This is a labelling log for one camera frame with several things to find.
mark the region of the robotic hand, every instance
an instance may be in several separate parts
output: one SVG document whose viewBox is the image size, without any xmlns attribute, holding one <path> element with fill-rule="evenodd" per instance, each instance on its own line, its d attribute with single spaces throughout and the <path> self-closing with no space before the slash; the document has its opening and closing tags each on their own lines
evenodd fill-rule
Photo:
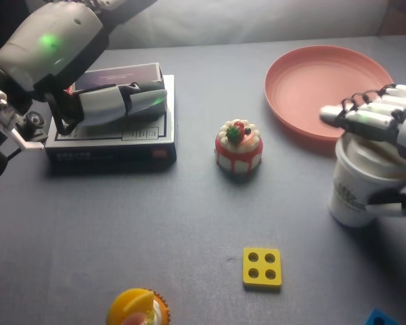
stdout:
<svg viewBox="0 0 406 325">
<path fill-rule="evenodd" d="M 15 129 L 32 100 L 47 102 L 59 133 L 98 125 L 148 109 L 166 97 L 159 85 L 108 85 L 64 91 L 98 59 L 108 35 L 156 0 L 48 1 L 0 49 L 0 145 L 12 138 L 22 150 L 41 150 Z M 0 154 L 0 174 L 5 163 Z"/>
<path fill-rule="evenodd" d="M 370 93 L 377 96 L 371 100 Z M 364 104 L 357 103 L 358 95 Z M 391 143 L 406 160 L 405 85 L 387 85 L 379 91 L 356 93 L 341 105 L 321 108 L 320 119 L 365 139 Z M 406 216 L 406 194 L 384 190 L 369 199 L 366 209 L 378 215 Z"/>
</svg>

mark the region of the round plate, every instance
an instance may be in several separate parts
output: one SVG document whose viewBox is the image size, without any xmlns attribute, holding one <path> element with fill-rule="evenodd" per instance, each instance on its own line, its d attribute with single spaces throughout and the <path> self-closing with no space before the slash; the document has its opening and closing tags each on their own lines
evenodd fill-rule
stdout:
<svg viewBox="0 0 406 325">
<path fill-rule="evenodd" d="M 357 92 L 392 83 L 390 75 L 363 54 L 336 46 L 295 49 L 275 61 L 265 94 L 278 119 L 296 133 L 335 144 L 343 130 L 324 124 L 319 109 Z"/>
</svg>

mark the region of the gray table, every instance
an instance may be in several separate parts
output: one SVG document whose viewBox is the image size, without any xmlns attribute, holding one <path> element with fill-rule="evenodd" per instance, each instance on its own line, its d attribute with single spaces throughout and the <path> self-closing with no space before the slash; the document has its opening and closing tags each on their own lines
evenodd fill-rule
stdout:
<svg viewBox="0 0 406 325">
<path fill-rule="evenodd" d="M 107 51 L 94 68 L 160 62 L 176 76 L 178 160 L 163 173 L 57 177 L 44 153 L 15 157 L 0 178 L 0 324 L 103 324 L 133 287 L 162 293 L 176 325 L 355 325 L 373 308 L 406 324 L 406 219 L 339 226 L 327 210 L 334 159 L 299 148 L 265 102 L 271 63 L 316 44 L 360 50 L 406 84 L 406 37 Z M 265 142 L 246 184 L 214 162 L 215 134 L 236 117 Z M 244 290 L 247 246 L 281 251 L 280 293 Z"/>
</svg>

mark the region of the cup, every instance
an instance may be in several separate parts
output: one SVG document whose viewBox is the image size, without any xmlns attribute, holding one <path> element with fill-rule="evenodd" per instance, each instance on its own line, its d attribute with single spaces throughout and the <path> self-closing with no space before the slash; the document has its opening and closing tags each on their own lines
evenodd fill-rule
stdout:
<svg viewBox="0 0 406 325">
<path fill-rule="evenodd" d="M 336 156 L 330 213 L 343 225 L 364 227 L 376 218 L 365 210 L 371 195 L 406 186 L 406 160 L 389 144 L 347 132 L 337 141 Z"/>
</svg>

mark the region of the gray tablecloth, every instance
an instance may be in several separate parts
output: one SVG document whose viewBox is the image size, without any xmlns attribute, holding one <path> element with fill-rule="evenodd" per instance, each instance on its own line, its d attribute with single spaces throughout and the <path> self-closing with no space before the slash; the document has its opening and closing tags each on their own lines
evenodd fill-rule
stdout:
<svg viewBox="0 0 406 325">
<path fill-rule="evenodd" d="M 175 75 L 177 162 L 55 176 L 42 152 L 15 157 L 0 178 L 0 324 L 103 324 L 133 287 L 160 292 L 176 325 L 354 325 L 373 308 L 406 324 L 406 219 L 338 225 L 327 209 L 334 159 L 299 148 L 265 101 L 271 63 L 317 44 L 359 50 L 406 84 L 406 37 L 107 51 L 93 68 L 160 62 Z M 257 124 L 265 143 L 248 183 L 214 161 L 233 118 Z M 244 290 L 247 246 L 281 251 L 280 293 Z"/>
</svg>

